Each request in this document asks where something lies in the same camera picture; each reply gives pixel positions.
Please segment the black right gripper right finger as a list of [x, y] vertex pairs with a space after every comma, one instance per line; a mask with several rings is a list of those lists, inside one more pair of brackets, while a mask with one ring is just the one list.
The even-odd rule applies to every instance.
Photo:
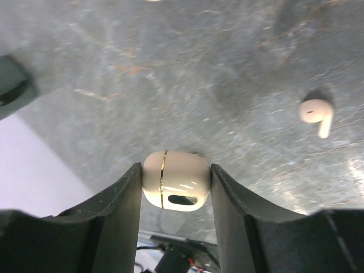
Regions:
[[259, 196], [218, 164], [211, 173], [222, 272], [363, 271], [363, 210], [306, 216]]

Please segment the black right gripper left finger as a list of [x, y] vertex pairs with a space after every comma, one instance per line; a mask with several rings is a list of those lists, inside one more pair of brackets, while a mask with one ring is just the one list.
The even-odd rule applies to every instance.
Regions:
[[2, 272], [133, 272], [142, 165], [57, 216], [1, 211]]

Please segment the beige earbud charging case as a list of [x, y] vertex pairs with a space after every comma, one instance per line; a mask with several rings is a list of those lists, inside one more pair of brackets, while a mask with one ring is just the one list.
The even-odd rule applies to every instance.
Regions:
[[143, 193], [149, 203], [162, 209], [198, 210], [206, 202], [210, 185], [210, 165], [196, 154], [161, 150], [143, 163]]

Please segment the beige earbud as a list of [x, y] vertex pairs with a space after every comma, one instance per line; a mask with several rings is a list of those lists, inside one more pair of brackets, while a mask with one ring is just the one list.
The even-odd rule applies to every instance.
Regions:
[[327, 138], [330, 133], [334, 109], [326, 100], [312, 99], [301, 103], [300, 118], [306, 123], [319, 123], [318, 136]]

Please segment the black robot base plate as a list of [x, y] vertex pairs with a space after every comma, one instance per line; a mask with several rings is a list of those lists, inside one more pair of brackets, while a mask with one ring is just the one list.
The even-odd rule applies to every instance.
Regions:
[[216, 244], [141, 233], [135, 272], [220, 272]]

